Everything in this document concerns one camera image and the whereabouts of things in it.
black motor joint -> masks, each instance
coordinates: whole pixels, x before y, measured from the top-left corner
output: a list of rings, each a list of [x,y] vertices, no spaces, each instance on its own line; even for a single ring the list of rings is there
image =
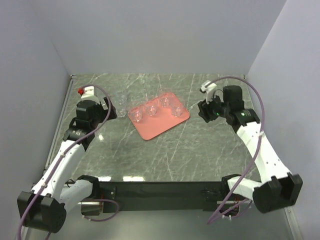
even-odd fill
[[[226,119],[226,122],[232,126],[236,132],[240,126],[246,126],[247,123],[260,122],[253,109],[245,108],[240,86],[225,86],[222,92],[223,101],[221,101],[219,96],[213,96],[209,103],[207,103],[206,100],[198,103],[198,115],[203,118],[206,123],[222,117]]]
[[[109,106],[108,99],[106,97],[103,99],[107,108],[110,108],[111,111],[108,120],[116,119],[116,108],[112,103],[111,106]],[[104,109],[101,104],[92,100],[83,100],[78,102],[75,111],[76,117],[71,120],[69,129],[64,133],[63,141],[76,141],[96,129],[98,124],[102,123],[106,118],[108,109]],[[95,134],[91,134],[89,137],[81,141],[85,150],[94,138]]]

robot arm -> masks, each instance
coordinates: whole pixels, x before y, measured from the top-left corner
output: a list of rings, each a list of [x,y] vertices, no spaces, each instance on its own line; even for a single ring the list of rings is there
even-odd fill
[[[84,138],[64,154],[66,149],[75,141],[95,130],[98,124],[106,118],[108,110],[110,110],[108,120],[117,117],[115,108],[112,104],[108,104],[106,97],[104,101],[108,109],[104,110],[93,86],[79,89],[79,93],[81,94],[81,101],[76,105],[76,117],[72,119],[69,129],[63,136],[63,142],[57,156],[31,191],[21,192],[17,199],[20,217],[22,217],[30,201],[38,194],[36,201],[24,219],[23,225],[26,227],[57,233],[65,222],[67,212],[74,206],[85,198],[101,197],[98,178],[87,175],[80,176],[75,184],[63,191],[65,182],[76,169],[95,135],[91,134]],[[59,160],[57,169],[54,171],[54,166]],[[45,181],[53,171],[54,174],[46,184]]]
[[[301,177],[298,174],[292,175],[274,151],[265,133],[260,133],[260,120],[253,109],[245,109],[241,87],[225,86],[223,102],[219,96],[214,96],[216,87],[214,83],[202,84],[200,91],[206,93],[206,99],[198,103],[199,116],[207,123],[218,117],[226,118],[226,122],[242,139],[252,156],[262,134],[260,150],[255,160],[261,182],[244,178],[233,193],[252,200],[262,213],[294,205],[303,184]],[[221,190],[225,195],[240,176],[233,174],[222,178]]]

white enclosure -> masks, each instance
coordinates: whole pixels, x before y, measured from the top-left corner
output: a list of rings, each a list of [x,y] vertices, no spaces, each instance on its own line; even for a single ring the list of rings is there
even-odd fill
[[[318,0],[2,1],[1,239],[42,174],[70,75],[106,72],[247,75],[270,143],[303,179],[304,238],[320,239],[319,12]]]

glass cup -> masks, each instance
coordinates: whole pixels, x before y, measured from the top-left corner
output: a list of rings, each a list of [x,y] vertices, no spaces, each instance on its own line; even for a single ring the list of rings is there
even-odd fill
[[[145,113],[148,116],[155,115],[157,113],[157,108],[158,108],[158,99],[157,98],[152,98],[144,103]]]
[[[132,121],[139,122],[143,117],[143,105],[140,102],[133,101],[128,104],[128,116]]]
[[[170,106],[170,101],[173,98],[173,93],[167,88],[161,88],[158,91],[160,105],[164,108]]]
[[[171,107],[171,114],[175,117],[181,116],[181,114],[185,110],[184,104],[181,101],[179,101],[177,98],[171,99],[170,107]]]
[[[126,89],[117,91],[111,96],[112,104],[115,107],[116,115],[123,118],[127,114],[128,92]]]

marble tabletop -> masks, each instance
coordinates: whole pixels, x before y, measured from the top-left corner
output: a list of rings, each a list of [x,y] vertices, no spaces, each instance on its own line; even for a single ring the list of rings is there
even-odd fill
[[[252,159],[245,145],[225,119],[218,118],[206,123],[198,116],[197,103],[205,97],[199,91],[200,86],[206,80],[217,77],[221,76],[111,73],[72,76],[51,161],[57,154],[64,132],[76,115],[76,104],[80,100],[79,87],[88,83],[96,84],[111,96],[114,92],[127,89],[132,99],[153,96],[159,88],[170,88],[178,98],[184,99],[185,107],[190,112],[187,121],[146,141],[140,137],[127,116],[109,120],[96,133],[72,178],[86,174],[99,177],[102,181],[127,181],[133,178],[149,182],[187,182],[220,181],[223,176],[241,174]],[[226,85],[241,86],[245,107],[253,107],[244,83],[227,79],[217,85],[220,89]],[[260,180],[257,169],[252,168],[247,178]]]

